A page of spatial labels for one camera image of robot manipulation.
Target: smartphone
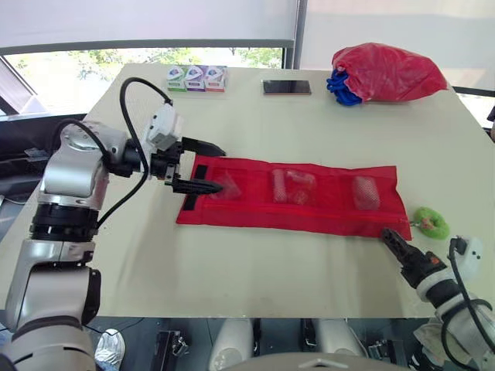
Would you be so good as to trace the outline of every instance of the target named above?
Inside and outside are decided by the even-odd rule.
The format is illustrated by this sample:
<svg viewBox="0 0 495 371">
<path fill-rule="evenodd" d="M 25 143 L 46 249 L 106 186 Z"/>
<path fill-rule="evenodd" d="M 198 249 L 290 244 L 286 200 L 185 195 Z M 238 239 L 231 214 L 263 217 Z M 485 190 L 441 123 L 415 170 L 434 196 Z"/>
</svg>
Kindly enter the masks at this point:
<svg viewBox="0 0 495 371">
<path fill-rule="evenodd" d="M 311 95 L 308 80 L 263 80 L 265 95 Z"/>
</svg>

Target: silver robot arm segment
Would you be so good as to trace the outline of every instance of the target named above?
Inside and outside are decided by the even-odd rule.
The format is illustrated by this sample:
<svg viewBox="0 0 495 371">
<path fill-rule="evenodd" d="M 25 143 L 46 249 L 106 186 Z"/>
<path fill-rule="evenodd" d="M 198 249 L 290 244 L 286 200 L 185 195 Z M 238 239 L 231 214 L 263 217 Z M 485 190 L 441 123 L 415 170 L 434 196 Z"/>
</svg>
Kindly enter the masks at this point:
<svg viewBox="0 0 495 371">
<path fill-rule="evenodd" d="M 86 126 L 119 162 L 125 133 L 96 122 Z M 15 334 L 4 352 L 18 370 L 95 369 L 82 325 L 97 314 L 101 276 L 86 263 L 108 170 L 100 149 L 77 126 L 66 126 L 60 142 L 46 166 L 31 238 L 22 243 L 6 302 L 7 326 Z"/>
<path fill-rule="evenodd" d="M 214 182 L 180 178 L 184 151 L 225 155 L 211 143 L 181 138 L 180 122 L 165 104 L 148 123 L 143 143 L 149 174 L 165 180 L 173 192 L 219 192 L 222 187 Z M 7 326 L 15 334 L 3 350 L 19 371 L 95 369 L 93 346 L 82 326 L 100 306 L 100 272 L 86 265 L 101 224 L 98 213 L 109 173 L 129 177 L 143 171 L 138 146 L 124 132 L 92 121 L 72 123 L 64 123 L 60 148 L 46 166 L 31 236 L 22 242 L 5 305 Z"/>
</svg>

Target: small box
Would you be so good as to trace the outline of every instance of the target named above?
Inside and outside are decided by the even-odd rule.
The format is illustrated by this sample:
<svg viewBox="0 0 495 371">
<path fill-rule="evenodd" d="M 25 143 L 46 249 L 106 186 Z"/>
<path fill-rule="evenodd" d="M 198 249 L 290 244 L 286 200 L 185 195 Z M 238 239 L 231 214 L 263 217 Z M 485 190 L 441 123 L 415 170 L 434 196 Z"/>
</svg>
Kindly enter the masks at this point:
<svg viewBox="0 0 495 371">
<path fill-rule="evenodd" d="M 209 66 L 204 77 L 207 91 L 225 91 L 227 86 L 227 66 Z"/>
<path fill-rule="evenodd" d="M 172 66 L 167 74 L 167 88 L 172 91 L 187 91 L 184 78 L 187 66 Z"/>
<path fill-rule="evenodd" d="M 186 77 L 184 78 L 184 83 L 188 91 L 205 91 L 204 76 L 207 69 L 207 66 L 189 66 Z"/>
</svg>

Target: red mesh bag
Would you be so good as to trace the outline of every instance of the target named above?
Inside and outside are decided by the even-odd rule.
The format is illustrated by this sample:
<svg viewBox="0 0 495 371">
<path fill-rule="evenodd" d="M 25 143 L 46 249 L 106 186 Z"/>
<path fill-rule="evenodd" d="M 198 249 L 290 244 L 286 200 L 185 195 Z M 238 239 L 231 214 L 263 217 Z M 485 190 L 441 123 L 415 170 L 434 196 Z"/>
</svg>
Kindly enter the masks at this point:
<svg viewBox="0 0 495 371">
<path fill-rule="evenodd" d="M 379 237 L 383 228 L 411 239 L 396 168 L 327 168 L 245 158 L 196 156 L 195 179 L 220 183 L 213 195 L 187 196 L 178 224 L 306 230 Z"/>
<path fill-rule="evenodd" d="M 446 79 L 431 59 L 384 44 L 339 50 L 332 65 L 338 72 L 347 72 L 345 85 L 363 101 L 413 100 L 447 89 Z"/>
</svg>

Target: black velcro strip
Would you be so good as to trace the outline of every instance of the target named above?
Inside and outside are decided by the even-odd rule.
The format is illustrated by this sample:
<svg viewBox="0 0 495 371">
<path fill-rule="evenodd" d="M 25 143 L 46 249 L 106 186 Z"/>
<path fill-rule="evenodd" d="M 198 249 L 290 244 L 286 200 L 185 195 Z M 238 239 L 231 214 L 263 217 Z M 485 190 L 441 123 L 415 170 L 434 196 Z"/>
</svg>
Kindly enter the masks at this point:
<svg viewBox="0 0 495 371">
<path fill-rule="evenodd" d="M 205 179 L 207 177 L 208 166 L 206 165 L 198 165 L 196 167 L 196 172 L 194 172 L 193 179 Z M 186 200 L 184 201 L 183 210 L 184 211 L 193 211 L 196 206 L 196 200 L 198 196 L 196 195 L 188 195 L 186 196 Z"/>
</svg>

